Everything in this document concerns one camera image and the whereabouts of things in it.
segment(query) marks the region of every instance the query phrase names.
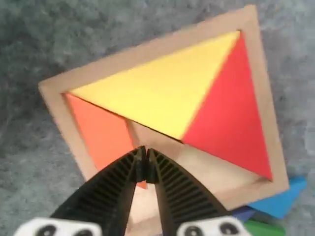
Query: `orange triangle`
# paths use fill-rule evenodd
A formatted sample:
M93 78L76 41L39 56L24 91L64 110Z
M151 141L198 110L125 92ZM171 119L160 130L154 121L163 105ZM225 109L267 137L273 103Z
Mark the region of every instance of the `orange triangle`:
M272 178L242 35L182 141Z
M64 97L98 171L134 149L125 118L70 93ZM138 186L146 188L146 183Z

